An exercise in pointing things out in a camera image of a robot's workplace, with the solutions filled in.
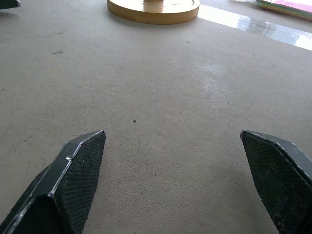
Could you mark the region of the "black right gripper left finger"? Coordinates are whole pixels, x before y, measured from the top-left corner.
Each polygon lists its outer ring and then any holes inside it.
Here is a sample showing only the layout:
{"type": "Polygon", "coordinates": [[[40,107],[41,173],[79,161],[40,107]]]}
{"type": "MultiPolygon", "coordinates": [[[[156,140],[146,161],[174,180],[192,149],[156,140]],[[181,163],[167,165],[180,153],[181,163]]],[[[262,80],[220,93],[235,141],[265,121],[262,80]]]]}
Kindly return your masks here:
{"type": "Polygon", "coordinates": [[[98,185],[106,135],[80,135],[30,183],[0,225],[2,234],[80,234],[98,185]]]}

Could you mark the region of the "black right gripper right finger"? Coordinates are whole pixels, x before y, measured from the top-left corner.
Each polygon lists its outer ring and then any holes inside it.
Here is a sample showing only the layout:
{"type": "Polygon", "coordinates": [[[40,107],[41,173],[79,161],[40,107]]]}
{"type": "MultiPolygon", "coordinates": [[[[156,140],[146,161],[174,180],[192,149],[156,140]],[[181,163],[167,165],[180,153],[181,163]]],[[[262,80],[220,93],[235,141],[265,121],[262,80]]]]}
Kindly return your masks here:
{"type": "Polygon", "coordinates": [[[292,142],[243,130],[256,190],[281,234],[312,232],[312,161],[292,142]]]}

